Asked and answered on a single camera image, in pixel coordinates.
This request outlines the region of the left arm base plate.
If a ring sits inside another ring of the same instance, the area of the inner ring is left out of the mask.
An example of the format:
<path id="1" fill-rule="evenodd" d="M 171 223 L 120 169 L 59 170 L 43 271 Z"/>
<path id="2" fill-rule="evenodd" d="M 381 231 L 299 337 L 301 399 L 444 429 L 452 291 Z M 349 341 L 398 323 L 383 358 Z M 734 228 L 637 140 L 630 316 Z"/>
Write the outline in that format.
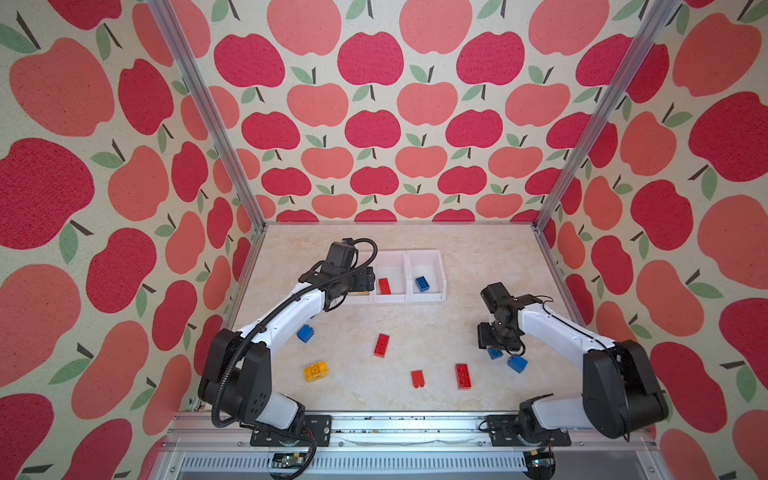
<path id="1" fill-rule="evenodd" d="M 310 439 L 318 447 L 328 447 L 332 431 L 331 415 L 303 415 L 287 430 L 258 424 L 253 428 L 250 445 L 253 447 L 308 447 Z"/>

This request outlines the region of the white three-compartment bin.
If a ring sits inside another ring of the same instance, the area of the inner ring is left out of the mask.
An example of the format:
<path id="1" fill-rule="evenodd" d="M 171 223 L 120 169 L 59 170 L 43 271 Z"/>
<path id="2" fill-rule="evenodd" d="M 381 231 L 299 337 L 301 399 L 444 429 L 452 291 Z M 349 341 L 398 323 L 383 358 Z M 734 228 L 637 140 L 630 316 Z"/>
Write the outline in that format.
<path id="1" fill-rule="evenodd" d="M 437 303 L 447 298 L 447 278 L 439 250 L 380 250 L 372 263 L 375 273 L 375 290 L 350 293 L 347 305 L 375 305 L 395 303 Z M 419 293 L 415 278 L 425 276 L 430 290 Z M 391 294 L 378 293 L 378 279 L 389 281 Z"/>

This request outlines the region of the blue small lego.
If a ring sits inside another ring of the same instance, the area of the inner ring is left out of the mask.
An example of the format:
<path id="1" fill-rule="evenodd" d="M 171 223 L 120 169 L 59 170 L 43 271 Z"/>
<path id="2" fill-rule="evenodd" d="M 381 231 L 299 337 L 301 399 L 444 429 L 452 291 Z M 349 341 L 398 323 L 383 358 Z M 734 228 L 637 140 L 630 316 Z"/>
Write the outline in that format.
<path id="1" fill-rule="evenodd" d="M 501 358 L 503 356 L 503 352 L 499 349 L 488 348 L 487 352 L 492 360 Z"/>

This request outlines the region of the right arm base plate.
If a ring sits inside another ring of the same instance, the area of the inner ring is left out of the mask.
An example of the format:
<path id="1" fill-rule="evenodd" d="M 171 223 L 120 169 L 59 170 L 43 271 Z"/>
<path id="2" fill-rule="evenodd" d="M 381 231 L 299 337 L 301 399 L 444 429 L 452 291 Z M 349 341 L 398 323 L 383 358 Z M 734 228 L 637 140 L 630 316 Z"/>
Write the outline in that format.
<path id="1" fill-rule="evenodd" d="M 487 433 L 493 447 L 568 447 L 570 435 L 562 429 L 546 430 L 517 415 L 489 415 L 480 430 Z"/>

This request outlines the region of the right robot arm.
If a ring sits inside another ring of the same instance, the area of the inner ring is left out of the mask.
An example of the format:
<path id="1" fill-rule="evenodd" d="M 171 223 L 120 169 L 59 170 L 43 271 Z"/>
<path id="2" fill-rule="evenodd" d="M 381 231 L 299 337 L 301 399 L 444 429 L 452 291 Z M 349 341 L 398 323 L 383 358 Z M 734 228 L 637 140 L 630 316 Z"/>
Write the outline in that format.
<path id="1" fill-rule="evenodd" d="M 522 402 L 512 431 L 525 445 L 539 445 L 557 430 L 593 429 L 609 439 L 628 439 L 636 430 L 668 418 L 664 398 L 646 350 L 633 340 L 616 341 L 557 315 L 548 300 L 514 296 L 497 282 L 481 291 L 493 316 L 478 325 L 478 346 L 510 355 L 508 365 L 527 366 L 523 337 L 533 336 L 571 362 L 582 389 L 573 395 L 540 395 Z"/>

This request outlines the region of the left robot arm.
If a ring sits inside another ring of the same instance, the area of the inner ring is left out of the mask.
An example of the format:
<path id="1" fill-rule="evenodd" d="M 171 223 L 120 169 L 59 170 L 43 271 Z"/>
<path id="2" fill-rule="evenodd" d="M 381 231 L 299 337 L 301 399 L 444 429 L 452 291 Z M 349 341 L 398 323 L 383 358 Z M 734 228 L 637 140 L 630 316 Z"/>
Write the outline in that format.
<path id="1" fill-rule="evenodd" d="M 326 258 L 304 272 L 269 312 L 239 330 L 222 329 L 214 336 L 198 387 L 199 399 L 211 406 L 214 427 L 270 427 L 291 436 L 302 432 L 305 407 L 273 390 L 272 357 L 311 319 L 333 310 L 348 294 L 373 291 L 377 254 L 378 246 L 369 238 L 332 243 Z"/>

